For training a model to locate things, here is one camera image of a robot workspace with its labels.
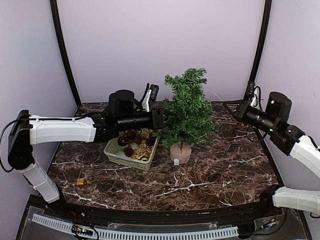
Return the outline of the small green christmas tree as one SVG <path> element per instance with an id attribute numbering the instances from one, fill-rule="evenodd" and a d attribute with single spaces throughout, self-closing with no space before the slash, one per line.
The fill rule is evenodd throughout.
<path id="1" fill-rule="evenodd" d="M 205 68 L 188 68 L 176 76 L 167 74 L 164 84 L 171 88 L 172 98 L 162 104 L 165 110 L 173 113 L 169 127 L 160 131 L 166 148 L 174 144 L 208 146 L 218 126 L 213 118 L 213 106 L 206 99 L 204 85 L 207 83 Z"/>

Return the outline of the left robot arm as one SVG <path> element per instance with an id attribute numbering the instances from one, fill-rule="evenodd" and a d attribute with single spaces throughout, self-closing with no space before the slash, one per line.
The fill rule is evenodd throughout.
<path id="1" fill-rule="evenodd" d="M 51 210 L 58 217 L 67 218 L 71 208 L 34 157 L 33 147 L 55 142 L 106 143 L 126 130 L 164 129 L 177 115 L 163 107 L 152 107 L 158 90 L 157 85 L 150 85 L 140 101 L 131 90 L 118 90 L 109 95 L 108 105 L 102 112 L 79 117 L 44 117 L 21 110 L 17 118 L 7 124 L 11 127 L 7 162 L 12 170 L 24 176 L 45 202 L 51 204 Z"/>

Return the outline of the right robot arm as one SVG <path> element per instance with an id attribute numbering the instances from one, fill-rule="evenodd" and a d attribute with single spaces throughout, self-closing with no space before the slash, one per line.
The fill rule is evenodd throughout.
<path id="1" fill-rule="evenodd" d="M 288 119 L 292 101 L 284 94 L 272 91 L 265 110 L 256 108 L 259 98 L 251 96 L 237 101 L 236 110 L 222 105 L 239 122 L 255 127 L 269 136 L 270 141 L 286 156 L 299 161 L 316 176 L 320 175 L 320 147 L 313 138 Z M 274 184 L 264 190 L 255 205 L 255 213 L 266 217 L 274 208 L 289 208 L 310 213 L 311 218 L 320 217 L 320 193 L 313 190 L 292 189 Z"/>

